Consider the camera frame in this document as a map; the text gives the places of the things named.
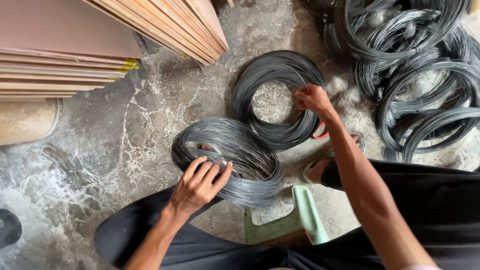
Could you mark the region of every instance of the wire cutter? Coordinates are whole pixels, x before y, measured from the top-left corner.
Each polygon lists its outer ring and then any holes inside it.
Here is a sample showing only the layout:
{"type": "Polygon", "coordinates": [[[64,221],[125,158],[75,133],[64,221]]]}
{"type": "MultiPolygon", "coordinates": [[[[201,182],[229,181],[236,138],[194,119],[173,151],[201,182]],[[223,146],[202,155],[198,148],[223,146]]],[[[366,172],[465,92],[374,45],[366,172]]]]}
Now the wire cutter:
{"type": "MultiPolygon", "coordinates": [[[[335,109],[338,102],[342,99],[343,97],[343,94],[345,93],[345,90],[342,90],[340,92],[340,94],[338,95],[338,97],[332,102],[332,106],[333,108],[335,109]]],[[[318,128],[320,128],[321,126],[323,126],[325,124],[325,122],[321,122],[320,125],[318,125],[318,128]]],[[[315,135],[315,132],[312,133],[312,138],[314,139],[322,139],[322,138],[325,138],[326,136],[328,135],[328,130],[326,128],[324,128],[324,131],[322,132],[322,134],[320,134],[319,136],[316,136],[315,135]]]]}

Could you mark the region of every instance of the leg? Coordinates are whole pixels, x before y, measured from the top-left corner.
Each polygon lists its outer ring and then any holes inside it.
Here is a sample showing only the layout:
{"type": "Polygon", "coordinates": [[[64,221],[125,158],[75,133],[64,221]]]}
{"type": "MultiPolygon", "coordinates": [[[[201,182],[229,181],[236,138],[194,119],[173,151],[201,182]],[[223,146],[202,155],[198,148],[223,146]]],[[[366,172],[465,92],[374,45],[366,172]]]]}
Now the leg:
{"type": "MultiPolygon", "coordinates": [[[[377,160],[371,163],[385,180],[413,233],[439,267],[478,268],[480,173],[377,160]]],[[[321,181],[325,186],[341,189],[335,161],[325,166],[321,181]]],[[[300,264],[314,261],[334,266],[340,263],[337,268],[345,268],[345,263],[355,262],[355,269],[382,269],[361,228],[295,252],[292,254],[300,264]]]]}
{"type": "MultiPolygon", "coordinates": [[[[122,268],[160,216],[173,189],[174,186],[140,199],[100,224],[94,237],[98,255],[122,268]]],[[[215,198],[191,219],[219,201],[215,198]]],[[[187,223],[168,248],[162,269],[268,269],[281,264],[286,255],[286,249],[237,244],[187,223]]]]}

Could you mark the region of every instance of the plastic stool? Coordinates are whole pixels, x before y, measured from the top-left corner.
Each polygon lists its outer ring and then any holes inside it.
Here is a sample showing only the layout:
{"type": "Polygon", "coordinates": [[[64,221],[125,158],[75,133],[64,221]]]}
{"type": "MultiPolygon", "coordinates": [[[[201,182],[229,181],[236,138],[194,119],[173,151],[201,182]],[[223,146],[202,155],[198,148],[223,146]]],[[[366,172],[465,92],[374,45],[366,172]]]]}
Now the plastic stool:
{"type": "Polygon", "coordinates": [[[306,231],[313,245],[330,240],[318,217],[310,190],[301,185],[294,185],[292,194],[292,212],[287,216],[262,225],[253,224],[252,210],[250,207],[246,208],[243,213],[246,244],[256,245],[299,231],[306,231]]]}

